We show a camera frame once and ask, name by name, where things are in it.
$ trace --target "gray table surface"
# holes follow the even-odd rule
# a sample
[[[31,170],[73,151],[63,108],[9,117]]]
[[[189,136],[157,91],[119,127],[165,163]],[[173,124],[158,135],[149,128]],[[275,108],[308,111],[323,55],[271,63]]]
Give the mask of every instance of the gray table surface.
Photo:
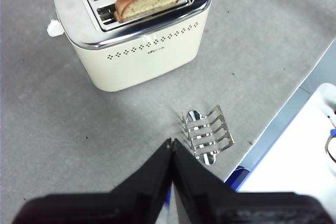
[[[53,0],[2,0],[2,223],[33,197],[109,191],[182,137],[177,115],[217,104],[236,144],[207,168],[225,180],[336,34],[335,0],[213,0],[192,62],[107,93],[52,18]]]

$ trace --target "chrome toast rack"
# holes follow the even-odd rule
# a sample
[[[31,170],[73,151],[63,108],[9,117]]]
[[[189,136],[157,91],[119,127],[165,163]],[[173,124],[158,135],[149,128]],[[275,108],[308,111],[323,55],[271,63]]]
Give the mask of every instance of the chrome toast rack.
[[[182,122],[195,158],[206,165],[213,165],[216,156],[234,144],[219,105],[205,116],[190,110],[186,116],[182,114]]]

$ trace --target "toaster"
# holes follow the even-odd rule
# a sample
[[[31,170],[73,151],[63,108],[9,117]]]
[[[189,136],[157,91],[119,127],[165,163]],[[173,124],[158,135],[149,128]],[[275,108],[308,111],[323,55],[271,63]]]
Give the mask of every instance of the toaster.
[[[211,0],[178,0],[118,22],[116,0],[54,0],[58,19],[92,82],[119,91],[193,60]]]

